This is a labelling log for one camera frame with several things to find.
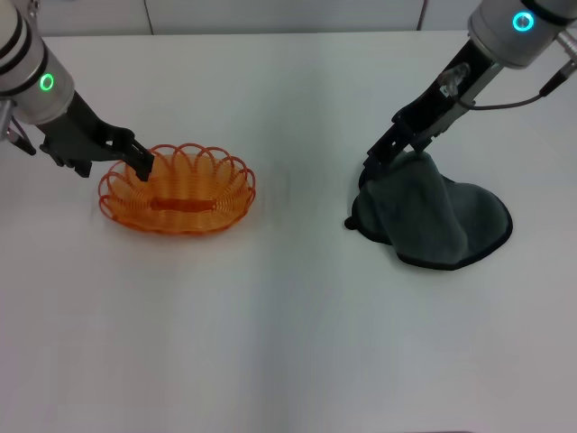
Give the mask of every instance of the orange wire basket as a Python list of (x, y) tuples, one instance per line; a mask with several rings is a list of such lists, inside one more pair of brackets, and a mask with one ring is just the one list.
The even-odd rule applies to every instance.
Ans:
[(122, 161), (100, 180), (99, 206), (105, 216), (143, 232), (207, 235), (235, 225), (248, 213), (256, 181), (239, 158), (192, 143), (161, 144), (151, 153), (155, 158), (148, 182)]

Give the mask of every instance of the dark gray towel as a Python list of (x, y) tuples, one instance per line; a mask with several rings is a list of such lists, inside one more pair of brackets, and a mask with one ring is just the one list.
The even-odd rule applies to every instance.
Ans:
[(492, 193), (445, 179), (428, 154), (410, 152), (364, 183), (347, 227), (391, 244), (404, 262), (454, 270), (497, 250), (513, 223)]

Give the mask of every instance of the green led ring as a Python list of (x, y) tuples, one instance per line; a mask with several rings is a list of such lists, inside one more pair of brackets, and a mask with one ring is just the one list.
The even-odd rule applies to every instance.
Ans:
[(40, 78), (40, 88), (43, 92), (48, 92), (51, 88), (54, 87), (54, 77), (52, 74), (44, 74), (42, 78)]

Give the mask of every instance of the white tabletop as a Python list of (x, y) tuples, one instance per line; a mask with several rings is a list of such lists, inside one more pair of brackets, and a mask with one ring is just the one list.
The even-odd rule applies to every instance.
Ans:
[[(0, 431), (575, 431), (577, 80), (429, 148), (508, 205), (514, 234), (486, 260), (426, 271), (343, 228), (366, 151), (465, 42), (48, 40), (103, 120), (224, 147), (258, 193), (225, 234), (140, 235), (97, 209), (109, 163), (83, 180), (3, 145)], [(478, 101), (531, 97), (564, 62), (553, 47)]]

